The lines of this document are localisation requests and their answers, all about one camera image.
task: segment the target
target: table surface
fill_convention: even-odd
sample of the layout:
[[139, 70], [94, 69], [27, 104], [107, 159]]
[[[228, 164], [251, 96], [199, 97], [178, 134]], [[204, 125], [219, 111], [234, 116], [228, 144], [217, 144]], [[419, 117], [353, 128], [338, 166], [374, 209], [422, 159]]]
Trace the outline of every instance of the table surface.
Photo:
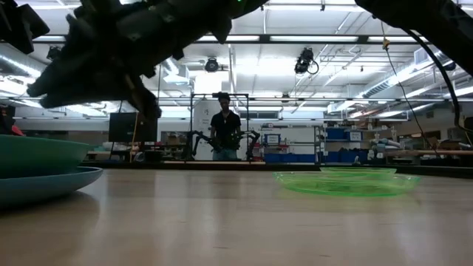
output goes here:
[[11, 265], [473, 265], [473, 181], [386, 198], [300, 194], [269, 172], [108, 170], [0, 214]]

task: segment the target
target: jeans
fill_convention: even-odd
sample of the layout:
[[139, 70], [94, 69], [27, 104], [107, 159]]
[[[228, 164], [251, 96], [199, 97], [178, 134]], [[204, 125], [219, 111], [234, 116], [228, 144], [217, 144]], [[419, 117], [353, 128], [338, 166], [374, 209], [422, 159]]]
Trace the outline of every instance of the jeans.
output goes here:
[[214, 160], [226, 161], [226, 160], [238, 160], [237, 151], [231, 149], [223, 149], [220, 152], [214, 151]]

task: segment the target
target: black t-shirt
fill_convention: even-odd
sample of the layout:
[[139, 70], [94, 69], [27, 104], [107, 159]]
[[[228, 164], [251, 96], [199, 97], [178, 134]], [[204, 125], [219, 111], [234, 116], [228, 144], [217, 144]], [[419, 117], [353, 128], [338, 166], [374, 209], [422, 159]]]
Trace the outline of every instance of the black t-shirt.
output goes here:
[[230, 111], [227, 118], [223, 116], [220, 112], [212, 117], [211, 126], [215, 127], [217, 131], [216, 137], [220, 140], [222, 147], [228, 145], [229, 136], [237, 130], [239, 126], [242, 125], [242, 122], [239, 119], [239, 116]]

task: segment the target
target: translucent green plate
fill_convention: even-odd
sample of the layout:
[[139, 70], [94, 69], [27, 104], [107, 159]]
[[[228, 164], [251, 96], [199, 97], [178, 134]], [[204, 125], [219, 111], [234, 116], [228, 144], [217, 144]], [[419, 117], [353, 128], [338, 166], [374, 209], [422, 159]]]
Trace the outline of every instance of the translucent green plate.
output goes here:
[[0, 135], [0, 179], [66, 174], [90, 149], [83, 143]]
[[279, 172], [273, 176], [284, 187], [305, 193], [357, 197], [404, 194], [415, 188], [420, 177], [402, 174]]
[[348, 173], [371, 173], [371, 174], [395, 174], [394, 168], [369, 168], [369, 167], [321, 167], [323, 172], [348, 172]]

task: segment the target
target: red object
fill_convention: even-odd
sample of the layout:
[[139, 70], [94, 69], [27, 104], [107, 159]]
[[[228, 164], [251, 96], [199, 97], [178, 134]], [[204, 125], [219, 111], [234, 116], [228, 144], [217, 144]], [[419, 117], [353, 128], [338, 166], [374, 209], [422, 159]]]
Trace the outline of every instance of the red object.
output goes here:
[[12, 126], [12, 132], [18, 136], [24, 136], [23, 132], [21, 132], [20, 128], [17, 126]]

